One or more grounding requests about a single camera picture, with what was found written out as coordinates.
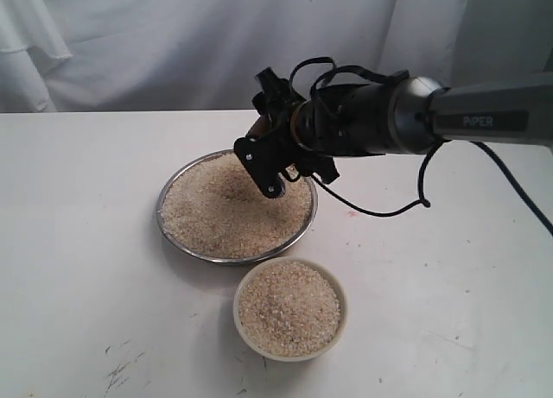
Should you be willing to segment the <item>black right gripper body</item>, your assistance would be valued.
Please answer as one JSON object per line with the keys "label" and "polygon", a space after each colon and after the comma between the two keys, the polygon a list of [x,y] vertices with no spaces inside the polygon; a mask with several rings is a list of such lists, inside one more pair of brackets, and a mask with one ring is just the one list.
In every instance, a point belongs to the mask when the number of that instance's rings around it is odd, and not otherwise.
{"label": "black right gripper body", "polygon": [[286,172],[288,167],[294,167],[300,178],[318,174],[324,184],[336,180],[338,171],[334,160],[302,147],[298,139],[297,114],[307,100],[290,86],[288,79],[278,77],[269,67],[260,72],[256,79],[261,92],[252,103],[259,116],[267,116],[271,121],[271,131],[260,138],[270,139],[278,146],[279,160],[283,163],[280,173],[283,181],[296,181]]}

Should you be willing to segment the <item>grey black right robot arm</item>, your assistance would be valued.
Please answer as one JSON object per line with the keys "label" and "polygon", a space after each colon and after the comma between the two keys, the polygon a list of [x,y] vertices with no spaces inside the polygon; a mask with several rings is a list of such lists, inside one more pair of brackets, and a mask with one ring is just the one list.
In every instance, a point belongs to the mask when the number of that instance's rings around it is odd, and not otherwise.
{"label": "grey black right robot arm", "polygon": [[329,184],[338,157],[424,155],[441,141],[483,141],[549,146],[552,143],[552,76],[445,87],[406,71],[390,76],[345,66],[353,84],[312,85],[299,98],[261,74],[270,128],[236,143],[236,154],[258,187],[275,197],[288,168]]}

